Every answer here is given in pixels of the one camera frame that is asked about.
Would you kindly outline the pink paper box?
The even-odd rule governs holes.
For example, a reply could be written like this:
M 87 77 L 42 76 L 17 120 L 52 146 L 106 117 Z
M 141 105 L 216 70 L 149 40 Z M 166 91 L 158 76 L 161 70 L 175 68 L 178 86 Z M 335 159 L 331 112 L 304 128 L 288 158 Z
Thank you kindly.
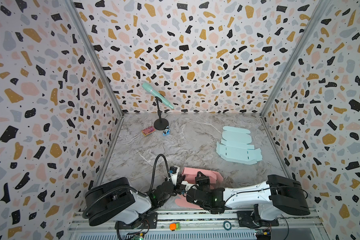
M 222 176 L 214 171 L 184 168 L 177 178 L 175 193 L 181 195 L 186 206 L 199 207 L 212 214 L 225 211 L 224 188 L 217 183 Z

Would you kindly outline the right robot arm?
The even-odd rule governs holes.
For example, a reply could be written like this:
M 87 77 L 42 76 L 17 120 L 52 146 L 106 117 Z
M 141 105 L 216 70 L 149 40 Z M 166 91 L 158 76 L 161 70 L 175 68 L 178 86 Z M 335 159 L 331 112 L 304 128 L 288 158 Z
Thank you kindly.
M 196 184 L 186 192 L 189 203 L 197 205 L 212 214 L 222 214 L 225 210 L 247 207 L 254 208 L 254 218 L 272 221 L 282 214 L 307 216 L 308 193 L 299 181 L 279 175 L 269 175 L 260 184 L 243 188 L 211 189 L 210 179 L 201 172 L 195 177 Z

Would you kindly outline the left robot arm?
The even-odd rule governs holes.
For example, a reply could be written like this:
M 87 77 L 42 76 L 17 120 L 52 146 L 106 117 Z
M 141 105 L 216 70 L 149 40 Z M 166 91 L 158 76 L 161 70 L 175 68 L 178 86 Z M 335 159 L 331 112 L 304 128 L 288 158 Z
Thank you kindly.
M 174 185 L 171 180 L 148 193 L 142 193 L 130 186 L 127 178 L 122 177 L 87 192 L 82 217 L 88 219 L 92 227 L 111 219 L 127 225 L 140 223 L 171 197 L 184 193 L 185 187 Z

